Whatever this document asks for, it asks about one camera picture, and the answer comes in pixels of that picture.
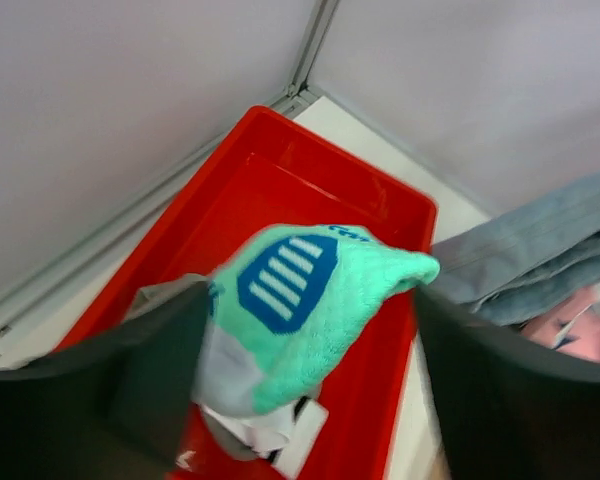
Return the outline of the grey sock black stripes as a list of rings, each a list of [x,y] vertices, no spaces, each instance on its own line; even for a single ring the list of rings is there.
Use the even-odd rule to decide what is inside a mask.
[[[124,322],[135,319],[154,308],[162,305],[173,297],[192,286],[201,284],[207,287],[209,282],[206,277],[198,274],[185,274],[175,280],[149,285],[140,288],[127,310]],[[257,458],[256,453],[243,441],[232,434],[216,418],[206,410],[200,409],[202,421],[214,438],[216,444],[231,458],[239,461],[251,461]]]

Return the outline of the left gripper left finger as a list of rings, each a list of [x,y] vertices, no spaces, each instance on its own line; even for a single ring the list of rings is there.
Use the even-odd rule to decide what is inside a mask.
[[[62,351],[0,369],[0,479],[164,479],[208,314],[196,282]]]

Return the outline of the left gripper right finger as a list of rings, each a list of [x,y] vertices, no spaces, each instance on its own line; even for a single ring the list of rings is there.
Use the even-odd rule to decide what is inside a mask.
[[[454,479],[600,479],[600,364],[420,285],[417,327]]]

